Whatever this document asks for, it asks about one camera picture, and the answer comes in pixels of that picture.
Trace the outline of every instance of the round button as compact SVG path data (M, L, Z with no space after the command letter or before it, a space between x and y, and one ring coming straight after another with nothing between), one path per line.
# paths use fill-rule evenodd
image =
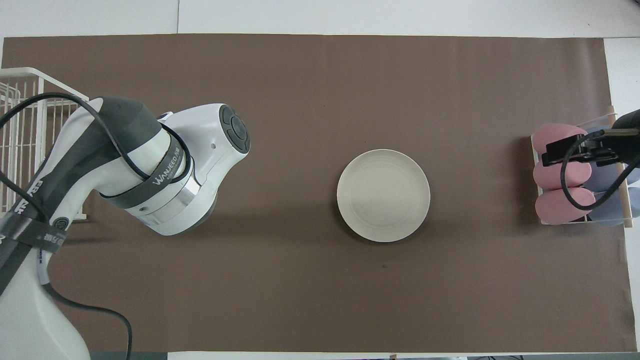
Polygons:
M246 127L239 117L234 116L231 118L231 127L240 139L246 139Z

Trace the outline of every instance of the white robotic arm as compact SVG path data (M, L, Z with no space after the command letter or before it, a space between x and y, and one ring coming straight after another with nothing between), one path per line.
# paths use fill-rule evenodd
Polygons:
M211 214L222 179L250 149L242 120L225 104L159 120L130 99L100 97L88 105L108 131L79 108L27 191L49 227L42 227L39 211L24 199L0 220L2 359L89 359L82 337L42 285L48 283L47 250L61 245L60 231L91 190L159 234L181 233Z

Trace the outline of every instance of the white plate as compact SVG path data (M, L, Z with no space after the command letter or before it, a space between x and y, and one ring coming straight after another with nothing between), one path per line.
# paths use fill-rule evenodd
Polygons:
M360 236L391 242L411 235L424 221L431 192L410 157L387 149L353 159L338 181L338 208Z

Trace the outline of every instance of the round plate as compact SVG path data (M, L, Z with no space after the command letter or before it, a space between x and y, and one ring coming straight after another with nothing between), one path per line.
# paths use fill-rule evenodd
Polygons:
M427 216L431 192L410 157L387 149L353 159L338 181L338 208L360 236L391 242L411 235Z

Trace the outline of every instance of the dish rack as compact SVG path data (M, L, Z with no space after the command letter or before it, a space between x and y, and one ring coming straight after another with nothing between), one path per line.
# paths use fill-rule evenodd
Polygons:
M589 120L587 122L583 122L576 126L585 130L592 127L596 127L596 126L602 126L602 125L611 126L616 121L616 115L617 113L615 112L614 107L610 106L607 109L606 115L603 115L593 120ZM538 154L538 152L536 152L536 150L533 148L533 142L531 143L531 150L533 151L534 165L537 164L539 161L542 161L542 157L540 156L540 154ZM620 175L624 171L624 169L625 169L624 164L622 163L616 164L616 170L618 172L618 175ZM538 188L538 196L542 195L544 190L542 190L542 188L540 188L539 186L537 186L537 188ZM622 203L622 213L624 217L621 219L611 219L611 220L603 220L603 221L624 220L625 227L633 227L634 219L631 214L631 200L629 199L629 187L627 184L627 180L624 180L624 182L622 182L618 190L620 191L620 201ZM590 220L587 216L584 216L574 221L567 222L566 224L584 224L586 222L594 222L594 221ZM548 225L546 222L542 220L540 220L540 223L543 225Z
M89 99L31 67L0 69L0 115L25 99L44 92L66 92L85 101ZM62 125L77 107L76 103L66 99L46 99L12 117L0 131L0 170L19 187L26 189L51 150ZM0 217L11 209L16 198L11 189L0 183ZM75 219L86 220L82 208Z

